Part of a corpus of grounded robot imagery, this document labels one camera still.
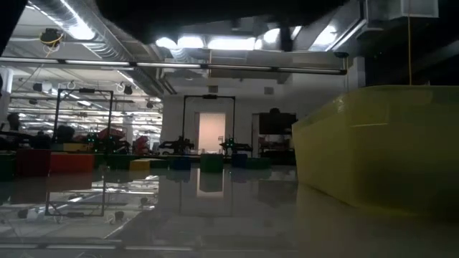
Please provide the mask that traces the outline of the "small yellow block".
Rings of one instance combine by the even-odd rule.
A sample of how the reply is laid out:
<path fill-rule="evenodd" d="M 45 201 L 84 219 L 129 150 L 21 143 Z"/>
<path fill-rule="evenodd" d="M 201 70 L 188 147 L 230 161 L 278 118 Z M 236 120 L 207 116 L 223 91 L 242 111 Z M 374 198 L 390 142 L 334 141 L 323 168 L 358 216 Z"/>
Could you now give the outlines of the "small yellow block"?
<path fill-rule="evenodd" d="M 150 165 L 149 159 L 136 159 L 130 162 L 129 171 L 149 171 Z"/>

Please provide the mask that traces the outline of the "blue block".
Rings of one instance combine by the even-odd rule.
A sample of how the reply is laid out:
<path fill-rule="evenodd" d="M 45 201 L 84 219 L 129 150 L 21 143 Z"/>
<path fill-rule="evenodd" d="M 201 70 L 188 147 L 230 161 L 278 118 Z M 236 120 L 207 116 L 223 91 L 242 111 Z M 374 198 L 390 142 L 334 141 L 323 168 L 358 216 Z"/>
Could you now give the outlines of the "blue block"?
<path fill-rule="evenodd" d="M 248 156 L 245 153 L 232 154 L 231 164 L 234 168 L 245 168 L 247 165 Z"/>
<path fill-rule="evenodd" d="M 188 171 L 191 169 L 191 160 L 186 156 L 169 157 L 169 169 L 175 171 Z"/>

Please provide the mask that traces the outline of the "green studded brick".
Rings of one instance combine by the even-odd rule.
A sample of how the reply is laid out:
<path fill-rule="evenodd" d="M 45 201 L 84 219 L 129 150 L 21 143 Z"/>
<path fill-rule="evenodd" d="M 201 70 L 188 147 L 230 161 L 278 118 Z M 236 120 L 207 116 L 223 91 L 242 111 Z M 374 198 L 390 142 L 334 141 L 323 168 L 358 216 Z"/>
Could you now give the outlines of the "green studded brick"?
<path fill-rule="evenodd" d="M 245 164 L 246 169 L 250 170 L 266 170 L 271 166 L 269 158 L 248 158 Z"/>

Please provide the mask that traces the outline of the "dark shelf unit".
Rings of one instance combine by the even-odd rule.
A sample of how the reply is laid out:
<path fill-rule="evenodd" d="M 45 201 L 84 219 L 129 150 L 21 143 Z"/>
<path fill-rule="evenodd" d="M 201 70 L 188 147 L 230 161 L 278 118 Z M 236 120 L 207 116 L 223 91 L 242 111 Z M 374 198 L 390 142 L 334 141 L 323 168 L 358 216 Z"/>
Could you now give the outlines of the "dark shelf unit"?
<path fill-rule="evenodd" d="M 258 138 L 258 154 L 261 158 L 294 159 L 292 136 L 289 134 L 261 135 Z"/>

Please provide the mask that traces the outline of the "long horizontal light bar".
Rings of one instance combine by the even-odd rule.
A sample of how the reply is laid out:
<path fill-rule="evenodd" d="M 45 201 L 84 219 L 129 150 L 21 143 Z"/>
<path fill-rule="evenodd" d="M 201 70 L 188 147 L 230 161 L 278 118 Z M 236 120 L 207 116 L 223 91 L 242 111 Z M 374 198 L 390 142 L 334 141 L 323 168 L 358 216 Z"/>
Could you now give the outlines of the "long horizontal light bar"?
<path fill-rule="evenodd" d="M 108 67 L 115 70 L 133 70 L 135 68 L 167 68 L 183 70 L 240 70 L 249 72 L 277 72 L 312 75 L 346 75 L 347 70 L 323 69 L 309 67 L 274 67 L 241 64 L 199 64 L 199 63 L 174 63 L 174 62 L 124 62 L 124 61 L 97 61 L 82 59 L 49 59 L 31 57 L 0 57 L 0 63 L 23 65 L 67 65 L 81 67 Z"/>

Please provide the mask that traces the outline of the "bright ceiling light panel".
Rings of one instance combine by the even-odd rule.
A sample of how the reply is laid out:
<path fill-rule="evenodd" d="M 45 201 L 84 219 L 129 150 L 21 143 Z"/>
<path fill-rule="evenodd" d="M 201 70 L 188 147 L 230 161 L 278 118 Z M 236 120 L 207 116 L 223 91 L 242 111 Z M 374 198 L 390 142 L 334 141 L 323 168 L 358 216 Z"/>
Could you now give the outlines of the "bright ceiling light panel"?
<path fill-rule="evenodd" d="M 197 36 L 182 36 L 177 42 L 174 42 L 172 39 L 167 37 L 162 37 L 155 41 L 158 47 L 164 47 L 167 49 L 181 49 L 181 48 L 191 48 L 191 49 L 201 49 L 204 48 L 204 41 L 201 37 Z"/>
<path fill-rule="evenodd" d="M 217 50 L 253 50 L 256 38 L 213 37 L 207 43 L 208 49 Z"/>

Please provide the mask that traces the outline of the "small red machine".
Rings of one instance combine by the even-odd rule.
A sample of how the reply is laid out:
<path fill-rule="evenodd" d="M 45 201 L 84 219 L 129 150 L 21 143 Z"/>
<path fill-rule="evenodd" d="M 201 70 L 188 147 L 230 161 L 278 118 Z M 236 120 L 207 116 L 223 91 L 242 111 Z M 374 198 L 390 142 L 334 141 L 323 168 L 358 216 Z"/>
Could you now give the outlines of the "small red machine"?
<path fill-rule="evenodd" d="M 142 135 L 141 137 L 137 138 L 133 141 L 133 152 L 137 156 L 144 156 L 148 153 L 148 137 Z"/>

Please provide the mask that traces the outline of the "slanted ceiling light panel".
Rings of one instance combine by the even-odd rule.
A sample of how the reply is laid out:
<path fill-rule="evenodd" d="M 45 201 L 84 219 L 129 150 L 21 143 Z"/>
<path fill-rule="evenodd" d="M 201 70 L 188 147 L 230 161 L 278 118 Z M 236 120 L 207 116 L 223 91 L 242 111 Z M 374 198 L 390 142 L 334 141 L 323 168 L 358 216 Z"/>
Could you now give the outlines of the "slanted ceiling light panel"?
<path fill-rule="evenodd" d="M 302 29 L 302 26 L 294 27 L 293 31 L 291 32 L 290 38 L 292 40 L 294 40 L 298 36 L 298 34 L 301 31 L 301 29 Z M 279 34 L 280 34 L 280 29 L 279 28 L 270 29 L 269 31 L 267 31 L 266 33 L 263 34 L 262 40 L 265 43 L 273 44 L 278 39 Z"/>
<path fill-rule="evenodd" d="M 330 51 L 359 22 L 359 16 L 334 16 L 309 47 L 311 52 Z"/>

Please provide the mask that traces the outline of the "yellow plastic bin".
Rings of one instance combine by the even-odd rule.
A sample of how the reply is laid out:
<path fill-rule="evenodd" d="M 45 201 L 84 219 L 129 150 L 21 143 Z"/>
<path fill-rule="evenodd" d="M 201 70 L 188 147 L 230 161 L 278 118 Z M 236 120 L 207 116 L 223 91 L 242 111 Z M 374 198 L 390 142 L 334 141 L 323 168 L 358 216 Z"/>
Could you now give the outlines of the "yellow plastic bin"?
<path fill-rule="evenodd" d="M 381 85 L 293 125 L 298 180 L 346 204 L 459 220 L 459 86 Z"/>

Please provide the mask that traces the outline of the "dull yellow box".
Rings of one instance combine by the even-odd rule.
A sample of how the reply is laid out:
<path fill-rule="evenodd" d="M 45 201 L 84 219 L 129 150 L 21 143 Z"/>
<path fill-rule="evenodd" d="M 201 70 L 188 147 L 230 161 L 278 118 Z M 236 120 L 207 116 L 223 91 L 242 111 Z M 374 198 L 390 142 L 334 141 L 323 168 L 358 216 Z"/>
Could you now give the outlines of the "dull yellow box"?
<path fill-rule="evenodd" d="M 86 143 L 56 143 L 51 146 L 52 151 L 60 152 L 86 152 L 89 145 Z"/>

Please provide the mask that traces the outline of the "large red studded brick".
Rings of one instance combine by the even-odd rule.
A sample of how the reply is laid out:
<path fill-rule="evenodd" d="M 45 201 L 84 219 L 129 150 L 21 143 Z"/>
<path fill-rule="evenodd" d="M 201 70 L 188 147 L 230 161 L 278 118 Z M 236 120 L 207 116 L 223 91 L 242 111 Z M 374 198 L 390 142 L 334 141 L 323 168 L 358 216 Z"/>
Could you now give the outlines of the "large red studded brick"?
<path fill-rule="evenodd" d="M 51 155 L 51 174 L 91 173 L 95 157 L 91 154 L 53 153 Z"/>

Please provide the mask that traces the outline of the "person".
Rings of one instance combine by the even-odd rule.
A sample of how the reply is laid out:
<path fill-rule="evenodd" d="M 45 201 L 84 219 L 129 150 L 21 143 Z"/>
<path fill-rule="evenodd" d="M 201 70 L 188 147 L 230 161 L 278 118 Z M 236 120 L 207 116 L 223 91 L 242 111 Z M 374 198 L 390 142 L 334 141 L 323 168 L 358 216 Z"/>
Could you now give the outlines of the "person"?
<path fill-rule="evenodd" d="M 55 133 L 56 143 L 72 143 L 74 141 L 75 129 L 68 125 L 59 125 Z"/>
<path fill-rule="evenodd" d="M 19 132 L 20 129 L 20 119 L 18 113 L 10 113 L 7 116 L 8 121 L 8 131 L 9 132 Z"/>

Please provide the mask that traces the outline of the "small red studded brick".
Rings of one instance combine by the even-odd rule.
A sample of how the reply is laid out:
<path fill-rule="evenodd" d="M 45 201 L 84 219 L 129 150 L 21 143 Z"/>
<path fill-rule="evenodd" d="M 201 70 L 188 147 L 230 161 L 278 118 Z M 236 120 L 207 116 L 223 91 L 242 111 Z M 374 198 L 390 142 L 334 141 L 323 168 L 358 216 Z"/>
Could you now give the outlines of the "small red studded brick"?
<path fill-rule="evenodd" d="M 51 151 L 19 149 L 16 152 L 17 177 L 45 177 L 50 170 Z"/>

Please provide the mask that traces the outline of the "black gantry frame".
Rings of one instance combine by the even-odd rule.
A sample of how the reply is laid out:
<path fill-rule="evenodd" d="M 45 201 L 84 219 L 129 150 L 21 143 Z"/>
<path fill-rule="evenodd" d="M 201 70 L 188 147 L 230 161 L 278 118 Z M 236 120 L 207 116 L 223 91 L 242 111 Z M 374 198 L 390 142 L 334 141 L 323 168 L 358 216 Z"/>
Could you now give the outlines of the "black gantry frame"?
<path fill-rule="evenodd" d="M 56 99 L 56 107 L 55 107 L 55 120 L 54 120 L 54 127 L 53 127 L 53 135 L 52 135 L 52 141 L 54 143 L 57 142 L 57 127 L 58 127 L 58 117 L 60 113 L 60 103 L 63 100 L 66 100 L 66 98 L 75 91 L 75 89 L 63 89 L 60 88 L 57 90 L 57 99 Z M 100 93 L 101 95 L 104 95 L 105 93 L 108 93 L 110 95 L 109 99 L 109 109 L 108 109 L 108 124 L 107 124 L 107 135 L 106 138 L 110 137 L 110 130 L 111 130 L 111 122 L 112 122 L 112 111 L 113 111 L 113 101 L 114 101 L 114 92 L 112 90 L 99 90 L 99 89 L 94 89 L 94 88 L 80 88 L 77 90 L 80 94 L 95 94 L 95 93 Z"/>
<path fill-rule="evenodd" d="M 232 106 L 232 136 L 235 136 L 235 117 L 236 117 L 236 97 L 235 96 L 219 96 L 215 94 L 205 95 L 184 95 L 183 97 L 183 111 L 182 111 L 182 124 L 181 124 L 181 137 L 185 139 L 185 127 L 186 127 L 186 101 L 188 98 L 201 98 L 205 100 L 216 100 L 219 98 L 231 99 L 233 101 Z"/>

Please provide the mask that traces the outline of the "black wall screen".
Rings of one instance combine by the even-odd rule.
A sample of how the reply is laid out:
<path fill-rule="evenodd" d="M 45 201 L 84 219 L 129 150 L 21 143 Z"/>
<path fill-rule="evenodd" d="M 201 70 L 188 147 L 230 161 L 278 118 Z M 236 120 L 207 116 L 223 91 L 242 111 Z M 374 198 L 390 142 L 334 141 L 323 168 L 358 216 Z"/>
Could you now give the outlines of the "black wall screen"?
<path fill-rule="evenodd" d="M 297 121 L 295 113 L 260 113 L 259 131 L 265 135 L 291 134 L 292 124 Z"/>

